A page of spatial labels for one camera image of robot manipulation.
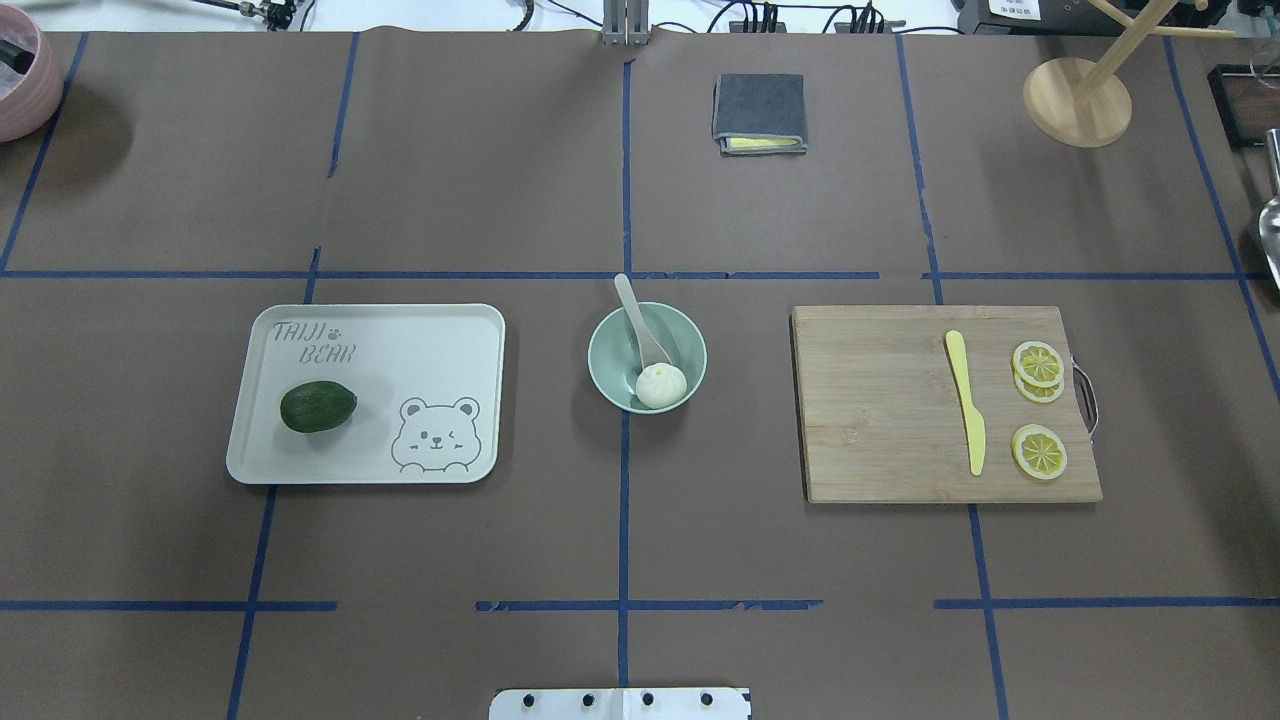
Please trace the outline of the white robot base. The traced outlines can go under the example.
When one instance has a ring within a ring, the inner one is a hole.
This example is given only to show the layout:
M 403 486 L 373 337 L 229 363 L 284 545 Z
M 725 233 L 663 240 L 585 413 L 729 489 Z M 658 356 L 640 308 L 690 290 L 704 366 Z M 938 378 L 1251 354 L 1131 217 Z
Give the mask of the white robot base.
M 733 687 L 507 689 L 489 719 L 751 719 L 750 691 Z

